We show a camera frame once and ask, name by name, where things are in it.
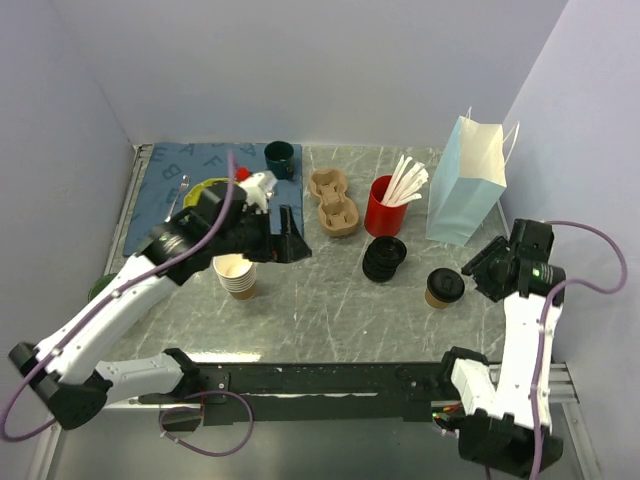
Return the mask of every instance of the gray countertop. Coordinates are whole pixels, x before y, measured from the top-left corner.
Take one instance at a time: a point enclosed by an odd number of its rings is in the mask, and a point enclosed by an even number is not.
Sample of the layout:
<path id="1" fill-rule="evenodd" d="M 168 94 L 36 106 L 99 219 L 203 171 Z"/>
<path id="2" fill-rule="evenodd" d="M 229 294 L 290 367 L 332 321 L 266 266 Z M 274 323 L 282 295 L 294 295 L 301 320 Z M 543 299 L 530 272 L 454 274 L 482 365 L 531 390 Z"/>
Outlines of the gray countertop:
<path id="1" fill-rule="evenodd" d="M 122 246 L 148 154 L 141 155 L 133 197 L 111 270 L 124 263 Z M 339 167 L 348 195 L 360 213 L 360 227 L 346 238 L 322 233 L 317 205 L 305 185 L 305 238 L 313 258 L 293 265 L 258 266 L 258 292 L 244 302 L 230 297 L 212 269 L 196 274 L 180 290 L 152 308 L 114 346 L 109 360 L 156 355 L 180 347 L 195 358 L 216 361 L 372 362 L 440 360 L 452 346 L 500 360 L 504 312 L 473 289 L 456 304 L 434 310 L 424 300 L 428 274 L 438 267 L 459 270 L 496 235 L 504 234 L 497 208 L 466 247 L 425 240 L 428 192 L 409 206 L 398 235 L 408 249 L 405 262 L 386 284 L 362 273 L 362 258 L 373 238 L 362 226 L 369 187 L 391 174 L 401 154 L 427 164 L 432 176 L 441 150 L 427 148 L 304 147 L 305 184 L 320 168 Z"/>

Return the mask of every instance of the light purple wall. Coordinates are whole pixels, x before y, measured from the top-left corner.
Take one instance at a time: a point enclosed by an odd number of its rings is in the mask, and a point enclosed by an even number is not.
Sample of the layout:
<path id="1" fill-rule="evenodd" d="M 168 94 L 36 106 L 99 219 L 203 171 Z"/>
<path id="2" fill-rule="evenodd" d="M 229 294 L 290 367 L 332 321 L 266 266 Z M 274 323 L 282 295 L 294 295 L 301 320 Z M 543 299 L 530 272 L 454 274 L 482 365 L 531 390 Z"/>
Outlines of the light purple wall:
<path id="1" fill-rule="evenodd" d="M 501 121 L 566 0 L 52 0 L 129 135 L 429 145 Z"/>
<path id="2" fill-rule="evenodd" d="M 629 284 L 613 297 L 567 292 L 554 353 L 569 363 L 606 479 L 640 477 L 640 3 L 571 0 L 506 125 L 522 122 L 503 205 L 515 217 L 571 219 L 614 237 Z M 604 242 L 558 227 L 553 261 L 614 285 Z"/>
<path id="3" fill-rule="evenodd" d="M 84 304 L 104 268 L 132 150 L 45 0 L 0 3 L 0 403 L 19 376 L 6 359 Z M 30 392 L 10 431 L 40 424 Z M 0 442 L 0 477 L 26 475 L 34 442 Z"/>

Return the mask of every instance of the blue placemat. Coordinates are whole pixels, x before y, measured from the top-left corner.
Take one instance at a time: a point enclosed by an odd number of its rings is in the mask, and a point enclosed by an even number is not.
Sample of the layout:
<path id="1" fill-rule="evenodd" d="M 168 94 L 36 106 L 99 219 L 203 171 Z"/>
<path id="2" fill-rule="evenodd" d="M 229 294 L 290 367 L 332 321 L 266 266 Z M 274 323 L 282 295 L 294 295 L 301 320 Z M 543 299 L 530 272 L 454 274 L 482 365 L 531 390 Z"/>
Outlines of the blue placemat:
<path id="1" fill-rule="evenodd" d="M 157 143 L 153 147 L 149 166 L 140 185 L 138 198 L 124 243 L 124 255 L 135 252 L 151 229 L 164 221 L 169 206 L 178 193 L 182 175 L 191 176 L 187 191 L 180 196 L 174 210 L 182 209 L 184 195 L 198 183 L 209 178 L 227 176 L 227 151 L 233 150 L 238 166 L 252 172 L 267 169 L 264 159 L 266 144 L 254 143 Z M 304 235 L 302 223 L 302 146 L 294 145 L 293 180 L 279 180 L 276 194 L 270 200 L 271 231 L 280 233 L 280 205 L 290 205 L 296 226 Z"/>

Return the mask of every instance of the stacked paper cups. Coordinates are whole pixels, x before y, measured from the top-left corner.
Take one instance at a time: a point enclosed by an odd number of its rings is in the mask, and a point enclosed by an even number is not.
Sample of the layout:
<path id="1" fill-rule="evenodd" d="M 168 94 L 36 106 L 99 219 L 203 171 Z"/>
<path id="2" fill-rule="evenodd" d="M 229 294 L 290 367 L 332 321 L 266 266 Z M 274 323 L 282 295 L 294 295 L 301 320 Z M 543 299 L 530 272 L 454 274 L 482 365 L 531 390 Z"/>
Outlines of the stacked paper cups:
<path id="1" fill-rule="evenodd" d="M 213 269 L 220 283 L 237 300 L 248 300 L 256 292 L 256 264 L 232 254 L 215 257 Z"/>

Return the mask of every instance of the cardboard cup holder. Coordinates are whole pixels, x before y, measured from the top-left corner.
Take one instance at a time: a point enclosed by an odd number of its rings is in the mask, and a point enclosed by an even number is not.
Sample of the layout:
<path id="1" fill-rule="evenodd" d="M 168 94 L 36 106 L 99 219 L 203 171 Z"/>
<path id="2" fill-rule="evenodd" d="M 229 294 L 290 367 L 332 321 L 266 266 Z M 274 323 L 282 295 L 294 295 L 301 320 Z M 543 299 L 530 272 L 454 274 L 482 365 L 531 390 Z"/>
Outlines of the cardboard cup holder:
<path id="1" fill-rule="evenodd" d="M 318 218 L 330 237 L 350 235 L 358 227 L 358 209 L 347 197 L 347 177 L 338 168 L 316 170 L 309 176 L 309 191 L 319 203 Z"/>

